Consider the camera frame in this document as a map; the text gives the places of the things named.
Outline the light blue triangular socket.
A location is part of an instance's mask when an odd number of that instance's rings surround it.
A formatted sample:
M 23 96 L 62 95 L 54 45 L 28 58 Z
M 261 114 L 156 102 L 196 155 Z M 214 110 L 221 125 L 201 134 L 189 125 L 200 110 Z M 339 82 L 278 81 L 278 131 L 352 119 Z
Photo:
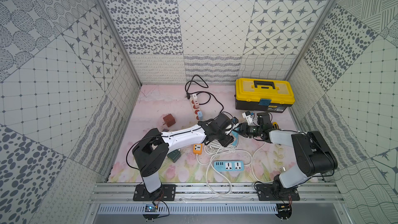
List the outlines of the light blue triangular socket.
M 231 143 L 231 145 L 234 146 L 234 147 L 237 147 L 238 146 L 238 142 L 239 142 L 239 134 L 235 130 L 233 130 L 231 132 L 231 135 L 234 138 L 234 141 Z

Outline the blue plug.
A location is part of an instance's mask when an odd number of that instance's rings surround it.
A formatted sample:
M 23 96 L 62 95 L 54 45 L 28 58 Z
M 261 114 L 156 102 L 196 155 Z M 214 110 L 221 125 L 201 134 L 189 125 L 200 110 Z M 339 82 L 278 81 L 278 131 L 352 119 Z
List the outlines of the blue plug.
M 203 113 L 201 111 L 198 112 L 198 120 L 199 121 L 203 120 Z

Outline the white long power strip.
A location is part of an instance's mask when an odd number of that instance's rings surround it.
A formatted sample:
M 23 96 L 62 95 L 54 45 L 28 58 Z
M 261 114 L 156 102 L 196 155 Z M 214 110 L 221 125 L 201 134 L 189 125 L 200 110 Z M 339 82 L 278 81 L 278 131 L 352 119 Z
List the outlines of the white long power strip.
M 190 103 L 191 103 L 191 106 L 192 106 L 193 114 L 194 114 L 196 120 L 198 120 L 198 112 L 201 111 L 201 110 L 200 110 L 200 104 L 198 102 L 197 94 L 194 93 L 194 94 L 190 95 Z

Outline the orange power strip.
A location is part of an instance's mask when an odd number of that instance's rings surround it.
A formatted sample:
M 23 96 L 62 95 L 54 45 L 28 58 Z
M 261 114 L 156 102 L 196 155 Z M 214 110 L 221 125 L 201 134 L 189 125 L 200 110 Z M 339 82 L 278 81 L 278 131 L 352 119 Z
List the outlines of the orange power strip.
M 203 144 L 194 144 L 193 146 L 193 153 L 195 155 L 201 155 L 203 151 Z

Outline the blue white power strip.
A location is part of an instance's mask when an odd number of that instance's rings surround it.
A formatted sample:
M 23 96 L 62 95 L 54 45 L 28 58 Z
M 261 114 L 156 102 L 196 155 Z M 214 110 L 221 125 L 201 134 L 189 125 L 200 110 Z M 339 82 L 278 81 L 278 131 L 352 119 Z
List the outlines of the blue white power strip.
M 244 170 L 242 161 L 215 161 L 213 166 L 218 172 L 241 172 Z

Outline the dark red cube adapter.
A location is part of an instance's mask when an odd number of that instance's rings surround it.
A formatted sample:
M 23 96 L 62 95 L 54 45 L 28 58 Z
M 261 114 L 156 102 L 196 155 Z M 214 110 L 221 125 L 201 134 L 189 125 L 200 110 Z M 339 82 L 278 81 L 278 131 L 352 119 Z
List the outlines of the dark red cube adapter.
M 172 114 L 167 114 L 163 118 L 163 125 L 171 127 L 176 123 L 176 120 Z

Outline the dark green cube adapter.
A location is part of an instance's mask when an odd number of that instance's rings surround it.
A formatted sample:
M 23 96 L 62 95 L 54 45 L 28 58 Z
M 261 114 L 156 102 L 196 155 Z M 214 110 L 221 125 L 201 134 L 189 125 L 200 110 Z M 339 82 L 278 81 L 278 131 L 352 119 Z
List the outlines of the dark green cube adapter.
M 179 158 L 181 157 L 181 152 L 179 149 L 176 149 L 174 151 L 171 151 L 170 153 L 167 154 L 167 157 L 173 162 L 176 163 Z

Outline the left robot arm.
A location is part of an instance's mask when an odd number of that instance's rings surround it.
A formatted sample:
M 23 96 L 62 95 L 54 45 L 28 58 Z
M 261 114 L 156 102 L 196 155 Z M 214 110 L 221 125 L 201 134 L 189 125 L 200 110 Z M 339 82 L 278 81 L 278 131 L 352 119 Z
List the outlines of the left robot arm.
M 237 118 L 221 113 L 213 119 L 199 121 L 196 125 L 178 131 L 161 132 L 157 128 L 151 129 L 127 152 L 126 158 L 132 155 L 137 164 L 136 167 L 128 166 L 139 170 L 149 194 L 159 192 L 162 183 L 158 171 L 168 153 L 195 144 L 208 145 L 213 141 L 227 147 L 233 143 L 232 131 L 238 125 Z

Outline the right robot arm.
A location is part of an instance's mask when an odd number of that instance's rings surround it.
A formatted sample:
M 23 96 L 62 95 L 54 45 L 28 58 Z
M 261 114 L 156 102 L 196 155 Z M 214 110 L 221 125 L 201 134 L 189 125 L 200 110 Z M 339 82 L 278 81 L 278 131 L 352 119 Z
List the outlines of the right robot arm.
M 274 177 L 271 192 L 281 198 L 294 192 L 297 187 L 313 177 L 334 173 L 338 162 L 322 134 L 318 131 L 300 132 L 283 130 L 271 123 L 269 113 L 242 113 L 245 122 L 238 126 L 237 133 L 245 138 L 294 149 L 296 165 Z

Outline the yellow black toolbox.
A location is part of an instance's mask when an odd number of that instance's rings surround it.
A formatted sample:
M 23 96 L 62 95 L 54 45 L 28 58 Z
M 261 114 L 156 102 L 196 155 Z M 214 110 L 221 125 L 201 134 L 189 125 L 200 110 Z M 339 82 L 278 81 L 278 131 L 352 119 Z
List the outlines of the yellow black toolbox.
M 287 81 L 240 78 L 235 82 L 237 110 L 283 113 L 294 103 L 294 93 Z

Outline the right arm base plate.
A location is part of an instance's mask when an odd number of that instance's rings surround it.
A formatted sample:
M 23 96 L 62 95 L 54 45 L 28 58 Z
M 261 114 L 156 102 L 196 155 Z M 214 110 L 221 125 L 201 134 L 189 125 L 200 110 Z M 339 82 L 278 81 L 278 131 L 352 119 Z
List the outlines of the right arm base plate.
M 300 196 L 297 188 L 286 189 L 282 186 L 271 184 L 255 184 L 259 201 L 299 201 Z

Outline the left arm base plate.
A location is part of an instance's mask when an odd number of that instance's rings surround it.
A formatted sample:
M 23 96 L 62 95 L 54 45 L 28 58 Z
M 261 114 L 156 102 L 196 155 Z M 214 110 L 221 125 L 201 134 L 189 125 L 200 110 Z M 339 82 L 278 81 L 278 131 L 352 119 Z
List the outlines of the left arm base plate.
M 176 185 L 162 184 L 159 189 L 149 193 L 144 184 L 137 185 L 134 192 L 133 201 L 174 201 Z

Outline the aluminium rail frame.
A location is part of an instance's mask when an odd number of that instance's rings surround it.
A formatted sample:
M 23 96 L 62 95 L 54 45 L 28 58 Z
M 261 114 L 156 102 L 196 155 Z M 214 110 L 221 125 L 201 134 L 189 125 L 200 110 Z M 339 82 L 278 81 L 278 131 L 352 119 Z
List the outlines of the aluminium rail frame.
M 94 203 L 152 203 L 133 201 L 139 183 L 97 183 L 88 202 Z M 256 183 L 172 183 L 176 185 L 174 201 L 166 203 L 243 203 L 259 202 Z M 299 201 L 293 203 L 344 203 L 335 183 L 307 182 L 297 187 Z

